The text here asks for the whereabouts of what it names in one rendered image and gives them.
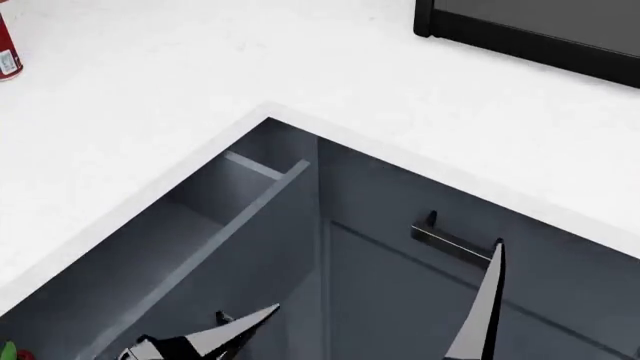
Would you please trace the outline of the grey open drawer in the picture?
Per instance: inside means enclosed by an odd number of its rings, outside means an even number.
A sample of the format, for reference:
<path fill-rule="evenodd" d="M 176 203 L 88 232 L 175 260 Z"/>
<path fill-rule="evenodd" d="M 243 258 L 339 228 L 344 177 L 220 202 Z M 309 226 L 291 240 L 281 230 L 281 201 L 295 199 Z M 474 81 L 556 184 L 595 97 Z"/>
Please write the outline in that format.
<path fill-rule="evenodd" d="M 114 360 L 280 305 L 237 360 L 319 360 L 313 165 L 214 158 L 0 316 L 37 360 Z"/>

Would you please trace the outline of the red and green object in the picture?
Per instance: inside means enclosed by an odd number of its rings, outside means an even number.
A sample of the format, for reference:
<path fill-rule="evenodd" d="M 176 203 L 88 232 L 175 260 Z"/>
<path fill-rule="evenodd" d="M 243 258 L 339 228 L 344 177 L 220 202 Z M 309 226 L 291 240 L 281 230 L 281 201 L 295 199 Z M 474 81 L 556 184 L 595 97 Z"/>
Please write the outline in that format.
<path fill-rule="evenodd" d="M 6 341 L 0 347 L 0 360 L 36 360 L 28 350 L 19 350 L 13 341 Z"/>

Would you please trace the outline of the grey base cabinet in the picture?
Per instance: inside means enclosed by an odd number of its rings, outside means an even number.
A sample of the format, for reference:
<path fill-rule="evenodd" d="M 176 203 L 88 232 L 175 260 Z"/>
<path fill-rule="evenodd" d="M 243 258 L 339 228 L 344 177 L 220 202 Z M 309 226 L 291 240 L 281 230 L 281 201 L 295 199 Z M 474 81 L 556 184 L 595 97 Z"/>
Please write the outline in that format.
<path fill-rule="evenodd" d="M 329 359 L 328 246 L 333 223 L 464 281 L 477 281 L 480 287 L 485 270 L 411 238 L 412 224 L 432 210 L 438 212 L 436 227 L 475 245 L 493 252 L 496 240 L 504 240 L 502 305 L 513 302 L 626 356 L 640 358 L 639 259 L 326 138 L 317 137 L 316 143 Z"/>

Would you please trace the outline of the red cylindrical can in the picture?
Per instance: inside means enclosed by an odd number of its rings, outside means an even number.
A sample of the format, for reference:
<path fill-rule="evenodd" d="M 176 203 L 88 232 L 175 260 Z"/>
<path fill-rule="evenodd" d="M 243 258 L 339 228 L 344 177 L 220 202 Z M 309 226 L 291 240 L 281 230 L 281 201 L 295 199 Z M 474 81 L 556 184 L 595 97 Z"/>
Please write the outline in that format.
<path fill-rule="evenodd" d="M 10 80 L 23 70 L 4 17 L 0 13 L 0 81 Z"/>

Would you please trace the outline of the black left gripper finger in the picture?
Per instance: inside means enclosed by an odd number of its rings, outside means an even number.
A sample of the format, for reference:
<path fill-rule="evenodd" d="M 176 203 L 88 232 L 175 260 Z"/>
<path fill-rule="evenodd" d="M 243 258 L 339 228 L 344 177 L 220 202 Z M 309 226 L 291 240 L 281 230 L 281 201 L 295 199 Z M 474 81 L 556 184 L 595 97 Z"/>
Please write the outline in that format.
<path fill-rule="evenodd" d="M 233 360 L 251 339 L 251 332 L 243 332 L 216 347 L 206 355 L 206 360 Z"/>
<path fill-rule="evenodd" d="M 216 347 L 243 332 L 251 332 L 252 338 L 258 329 L 267 323 L 279 310 L 279 304 L 270 305 L 267 308 L 236 319 L 225 326 L 217 326 L 213 329 L 195 332 L 185 337 L 188 338 L 198 353 L 206 357 Z"/>

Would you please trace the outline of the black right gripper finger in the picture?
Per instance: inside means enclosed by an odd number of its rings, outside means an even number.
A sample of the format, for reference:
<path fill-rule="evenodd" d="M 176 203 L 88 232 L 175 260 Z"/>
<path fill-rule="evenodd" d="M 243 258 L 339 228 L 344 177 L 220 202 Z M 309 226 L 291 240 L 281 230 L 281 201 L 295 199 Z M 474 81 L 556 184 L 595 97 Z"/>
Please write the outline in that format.
<path fill-rule="evenodd" d="M 497 239 L 493 256 L 471 309 L 444 360 L 493 360 L 505 282 L 505 245 Z"/>

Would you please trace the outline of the black microwave oven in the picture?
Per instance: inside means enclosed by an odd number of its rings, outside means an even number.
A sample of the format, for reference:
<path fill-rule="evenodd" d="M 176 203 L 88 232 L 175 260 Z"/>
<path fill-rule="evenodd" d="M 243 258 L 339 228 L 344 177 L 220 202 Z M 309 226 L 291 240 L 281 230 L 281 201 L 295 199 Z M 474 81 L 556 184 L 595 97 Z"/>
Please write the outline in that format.
<path fill-rule="evenodd" d="M 413 32 L 640 89 L 640 0 L 415 0 Z"/>

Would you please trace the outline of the grey closed drawer front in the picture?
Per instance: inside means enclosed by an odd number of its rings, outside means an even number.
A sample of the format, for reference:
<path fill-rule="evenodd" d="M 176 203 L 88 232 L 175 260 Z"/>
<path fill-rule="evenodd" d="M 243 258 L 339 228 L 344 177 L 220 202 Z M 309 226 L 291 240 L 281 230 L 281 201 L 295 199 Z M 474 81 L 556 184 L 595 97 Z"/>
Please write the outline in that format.
<path fill-rule="evenodd" d="M 331 360 L 442 360 L 479 283 L 342 224 L 330 225 Z M 500 309 L 494 360 L 640 360 L 513 302 Z"/>

